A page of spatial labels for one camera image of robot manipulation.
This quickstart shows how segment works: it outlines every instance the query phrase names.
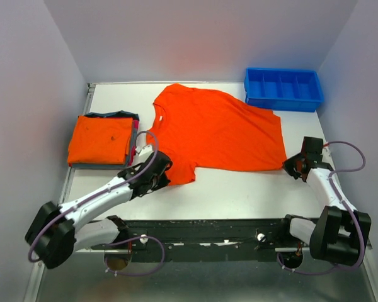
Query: orange shirt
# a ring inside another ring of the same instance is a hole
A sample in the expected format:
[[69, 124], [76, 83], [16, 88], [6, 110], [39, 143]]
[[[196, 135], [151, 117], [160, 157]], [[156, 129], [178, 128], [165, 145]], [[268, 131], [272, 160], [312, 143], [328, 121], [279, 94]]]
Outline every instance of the orange shirt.
[[69, 144], [69, 164], [124, 164], [129, 154], [132, 118], [79, 116]]
[[[194, 181], [196, 167], [269, 171], [286, 159], [280, 118], [228, 93], [173, 84], [154, 108], [150, 131], [173, 162], [170, 185]], [[154, 142], [150, 135], [147, 142]]]

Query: stack of folded clothes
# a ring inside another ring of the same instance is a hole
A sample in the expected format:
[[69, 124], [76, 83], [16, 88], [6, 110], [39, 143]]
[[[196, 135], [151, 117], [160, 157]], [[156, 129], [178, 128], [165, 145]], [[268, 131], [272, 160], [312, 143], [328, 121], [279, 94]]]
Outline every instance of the stack of folded clothes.
[[69, 144], [69, 166], [123, 169], [132, 165], [139, 115], [118, 111], [79, 116]]

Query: cable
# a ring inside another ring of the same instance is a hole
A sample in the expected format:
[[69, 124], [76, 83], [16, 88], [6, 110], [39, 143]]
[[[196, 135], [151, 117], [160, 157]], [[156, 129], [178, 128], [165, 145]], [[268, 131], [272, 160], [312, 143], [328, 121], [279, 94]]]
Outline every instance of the cable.
[[160, 260], [159, 264], [155, 268], [153, 268], [153, 269], [151, 269], [151, 270], [149, 270], [147, 272], [138, 272], [138, 273], [113, 271], [113, 270], [111, 270], [109, 268], [108, 258], [105, 258], [105, 265], [106, 265], [105, 272], [112, 272], [112, 273], [114, 273], [115, 277], [116, 277], [116, 275], [119, 275], [119, 276], [128, 276], [128, 277], [142, 277], [142, 276], [148, 276], [148, 275], [152, 274], [153, 272], [158, 271], [163, 266], [163, 264], [164, 264], [165, 249], [164, 249], [164, 246], [161, 243], [161, 241], [159, 241], [156, 237], [152, 237], [152, 236], [138, 236], [138, 237], [133, 237], [133, 238], [130, 238], [130, 239], [126, 239], [124, 241], [111, 243], [111, 244], [108, 244], [107, 246], [114, 247], [116, 245], [125, 244], [125, 243], [128, 243], [128, 242], [132, 242], [134, 240], [140, 240], [140, 239], [143, 239], [143, 238], [148, 238], [148, 239], [151, 239], [151, 240], [157, 242], [159, 244], [160, 248], [161, 248], [161, 253], [162, 253], [161, 260]]
[[89, 196], [87, 197], [86, 199], [80, 201], [78, 204], [75, 205], [75, 207], [73, 208], [69, 208], [68, 210], [66, 210], [65, 212], [57, 215], [53, 220], [51, 220], [50, 222], [48, 222], [42, 229], [41, 231], [38, 233], [38, 235], [35, 237], [34, 241], [32, 242], [31, 244], [31, 247], [30, 247], [30, 250], [28, 251], [28, 260], [30, 262], [38, 262], [40, 261], [40, 258], [36, 258], [36, 259], [33, 259], [32, 258], [32, 253], [33, 251], [35, 250], [35, 247], [37, 247], [37, 243], [38, 241], [41, 239], [41, 237], [43, 236], [43, 234], [51, 227], [53, 226], [57, 221], [59, 221], [61, 218], [65, 217], [66, 215], [68, 215], [69, 213], [73, 212], [73, 211], [76, 211], [78, 208], [80, 208], [82, 205], [86, 204], [88, 201], [91, 201], [92, 199], [94, 198], [97, 198], [98, 196], [101, 196], [102, 194], [105, 194], [105, 193], [108, 193], [120, 186], [123, 186], [125, 185], [126, 183], [130, 182], [130, 181], [133, 181], [134, 179], [137, 179], [138, 177], [140, 177], [141, 175], [143, 175], [143, 173], [145, 173], [145, 171], [152, 165], [152, 163], [154, 162], [155, 158], [156, 158], [156, 155], [158, 153], [158, 139], [157, 137], [155, 136], [155, 134], [153, 134], [153, 132], [150, 132], [150, 131], [140, 131], [137, 135], [136, 135], [136, 142], [137, 142], [137, 137], [139, 137], [140, 134], [143, 134], [143, 133], [147, 133], [147, 134], [150, 134], [153, 139], [154, 139], [154, 142], [155, 142], [155, 146], [154, 147], [154, 154], [152, 155], [152, 158], [151, 160], [149, 161], [149, 163], [139, 172], [137, 173], [135, 176], [133, 176], [132, 178], [128, 179], [128, 180], [125, 180], [125, 181], [122, 181], [120, 184], [116, 184], [114, 186], [112, 186], [110, 188], [110, 190], [108, 189], [104, 189], [102, 191], [99, 191], [97, 193], [95, 193], [94, 195], [92, 196]]
[[354, 263], [354, 265], [352, 265], [350, 267], [340, 266], [338, 264], [334, 264], [334, 266], [331, 267], [330, 269], [328, 269], [327, 271], [323, 271], [323, 272], [304, 272], [304, 271], [298, 271], [298, 270], [295, 270], [295, 269], [290, 269], [289, 267], [284, 266], [283, 261], [282, 261], [283, 257], [281, 255], [281, 253], [278, 253], [277, 254], [277, 262], [280, 264], [280, 266], [282, 267], [282, 269], [285, 269], [286, 271], [294, 272], [296, 274], [301, 274], [301, 275], [307, 275], [307, 276], [321, 276], [321, 275], [330, 274], [330, 273], [335, 272], [337, 270], [354, 271], [355, 269], [357, 269], [361, 265], [361, 263], [364, 260], [365, 243], [364, 243], [363, 233], [361, 231], [360, 225], [358, 224], [357, 217], [355, 216], [353, 210], [351, 209], [351, 207], [349, 207], [349, 205], [343, 199], [343, 196], [339, 192], [338, 188], [335, 186], [335, 182], [333, 180], [333, 176], [335, 174], [337, 174], [337, 173], [340, 173], [340, 172], [356, 172], [356, 171], [362, 170], [365, 167], [365, 163], [366, 163], [365, 155], [363, 154], [363, 152], [358, 147], [356, 147], [352, 143], [344, 142], [344, 141], [341, 141], [341, 140], [335, 140], [333, 142], [328, 142], [328, 143], [324, 144], [324, 147], [327, 147], [327, 146], [329, 146], [329, 145], [331, 145], [333, 143], [342, 143], [342, 144], [351, 146], [352, 148], [354, 148], [360, 154], [360, 156], [362, 158], [362, 165], [360, 167], [354, 168], [354, 169], [334, 170], [334, 171], [330, 172], [329, 176], [328, 176], [329, 183], [330, 183], [333, 191], [335, 192], [337, 198], [340, 200], [340, 202], [342, 203], [342, 205], [349, 212], [350, 216], [352, 217], [353, 223], [355, 225], [355, 228], [356, 228], [356, 231], [357, 231], [357, 235], [358, 235], [358, 241], [360, 243], [360, 253], [358, 255], [358, 259], [357, 259], [356, 263]]

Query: white wall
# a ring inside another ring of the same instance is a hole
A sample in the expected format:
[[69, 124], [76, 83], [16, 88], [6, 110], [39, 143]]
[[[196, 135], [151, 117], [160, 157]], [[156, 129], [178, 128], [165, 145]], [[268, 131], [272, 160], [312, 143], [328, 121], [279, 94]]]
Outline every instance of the white wall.
[[45, 0], [89, 82], [318, 69], [356, 0]]
[[0, 301], [22, 301], [23, 237], [57, 200], [86, 84], [42, 0], [0, 0]]
[[[328, 140], [361, 147], [366, 168], [340, 176], [342, 188], [372, 218], [370, 239], [378, 266], [378, 0], [359, 0], [319, 71], [325, 103], [318, 111]], [[337, 167], [356, 167], [358, 155], [333, 147]]]

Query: metal frame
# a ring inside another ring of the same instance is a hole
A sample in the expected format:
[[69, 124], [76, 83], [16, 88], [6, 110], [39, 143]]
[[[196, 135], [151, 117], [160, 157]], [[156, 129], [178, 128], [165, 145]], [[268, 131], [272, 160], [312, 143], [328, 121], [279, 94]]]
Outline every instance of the metal frame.
[[[99, 83], [99, 84], [142, 84], [142, 82]], [[88, 87], [89, 89], [87, 93], [86, 104], [84, 105], [84, 109], [83, 109], [83, 114], [89, 112], [89, 109], [91, 107], [91, 103], [93, 100], [96, 84], [88, 84]], [[68, 168], [66, 172], [66, 177], [65, 177], [62, 192], [60, 195], [59, 204], [66, 202], [69, 197], [69, 193], [71, 189], [71, 182], [74, 176], [74, 171], [75, 171], [74, 168]], [[277, 252], [279, 251], [289, 252], [290, 250], [292, 249], [284, 248], [284, 250], [282, 250], [282, 248], [280, 247], [276, 248]], [[86, 250], [77, 251], [77, 253], [87, 253], [87, 252], [88, 253], [90, 252], [103, 253], [104, 250], [86, 249]], [[126, 253], [126, 250], [122, 250], [122, 249], [106, 250], [105, 253], [107, 254]], [[369, 244], [367, 245], [367, 251], [365, 254], [364, 268], [367, 275], [367, 282], [370, 284], [375, 300], [378, 301], [378, 270], [375, 264], [374, 256], [372, 254], [372, 247]], [[32, 272], [30, 275], [30, 280], [26, 288], [24, 302], [36, 302], [44, 272], [45, 272], [45, 266], [43, 265], [42, 262], [37, 262], [33, 265]]]

